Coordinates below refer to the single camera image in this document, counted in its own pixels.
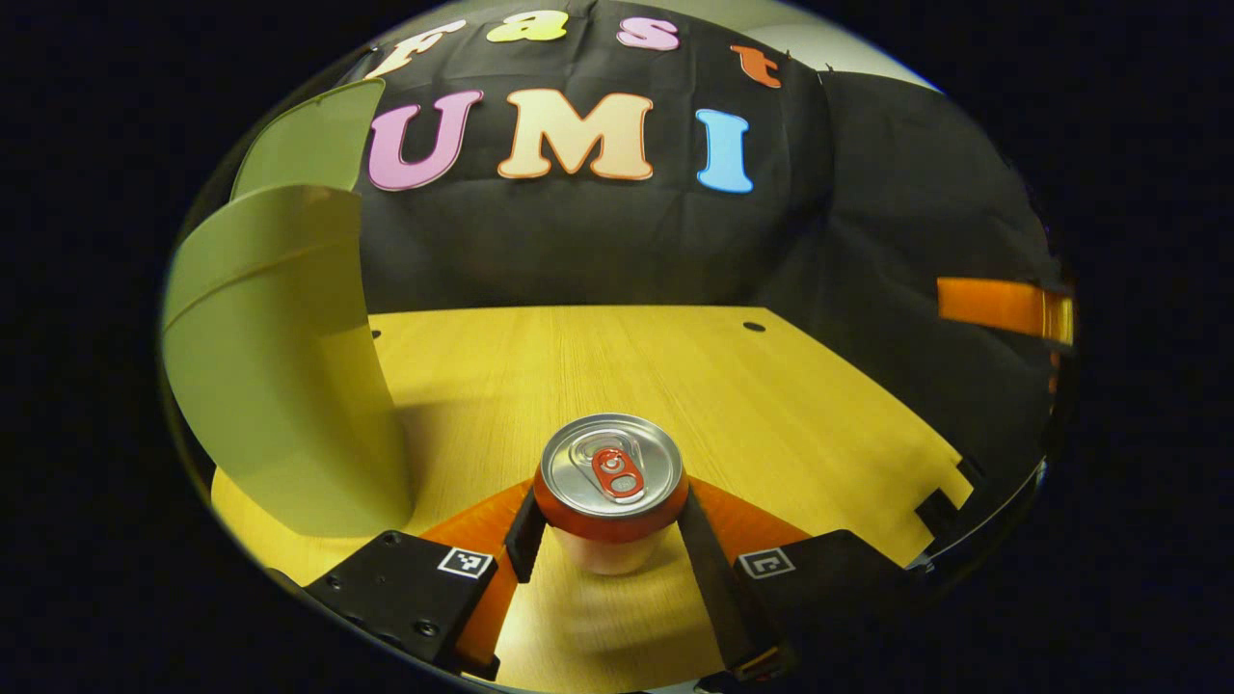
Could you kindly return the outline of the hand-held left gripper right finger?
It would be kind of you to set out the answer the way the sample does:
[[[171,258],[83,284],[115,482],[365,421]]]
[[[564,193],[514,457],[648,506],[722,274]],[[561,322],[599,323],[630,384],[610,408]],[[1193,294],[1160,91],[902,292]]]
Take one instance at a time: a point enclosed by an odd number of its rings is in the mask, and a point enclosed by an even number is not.
[[[733,680],[850,658],[926,598],[921,575],[856,533],[807,533],[698,478],[677,526]]]

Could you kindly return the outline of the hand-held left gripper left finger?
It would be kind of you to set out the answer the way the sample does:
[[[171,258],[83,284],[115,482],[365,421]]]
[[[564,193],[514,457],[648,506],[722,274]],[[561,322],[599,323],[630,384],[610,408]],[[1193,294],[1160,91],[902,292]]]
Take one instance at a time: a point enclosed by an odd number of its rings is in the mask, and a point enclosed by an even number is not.
[[[524,480],[420,536],[387,530],[305,592],[410,658],[494,680],[513,596],[528,583],[545,520]]]

